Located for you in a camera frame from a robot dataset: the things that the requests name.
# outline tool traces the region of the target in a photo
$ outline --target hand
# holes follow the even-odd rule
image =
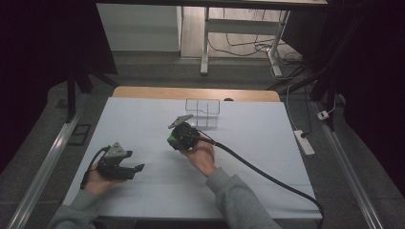
[[[217,170],[214,159],[214,147],[205,141],[198,141],[192,150],[181,151],[190,163],[205,176],[209,177]]]
[[[97,170],[97,164],[92,166],[91,172],[87,177],[87,183],[84,186],[84,190],[89,191],[97,196],[101,196],[107,192],[113,185],[122,183],[125,180],[109,179],[103,177]]]

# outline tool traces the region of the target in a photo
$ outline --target transparent container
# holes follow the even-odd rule
[[[216,128],[220,115],[220,100],[218,99],[191,99],[185,100],[185,112],[193,116],[188,123],[193,127]]]

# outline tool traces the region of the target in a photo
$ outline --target person's right hand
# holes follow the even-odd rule
[[[217,170],[214,159],[214,147],[212,144],[199,141],[192,150],[181,151],[190,163],[205,176],[209,177]]]

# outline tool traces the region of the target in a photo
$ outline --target gray sleeve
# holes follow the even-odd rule
[[[257,199],[253,191],[238,177],[230,177],[218,168],[206,181],[215,195],[215,202],[232,229],[281,229]]]
[[[93,221],[97,218],[99,200],[100,197],[80,190],[70,206],[62,205],[57,209],[48,228],[95,229]]]

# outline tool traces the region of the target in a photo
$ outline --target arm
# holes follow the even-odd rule
[[[79,190],[70,206],[62,205],[57,209],[48,228],[95,228],[93,222],[98,217],[96,208],[100,196],[114,184],[123,182],[102,177],[95,168],[96,164],[92,167],[84,190]]]
[[[206,185],[232,229],[280,229],[253,191],[238,177],[230,177],[214,161],[214,149],[199,141],[191,151],[181,151],[191,164],[207,177]]]

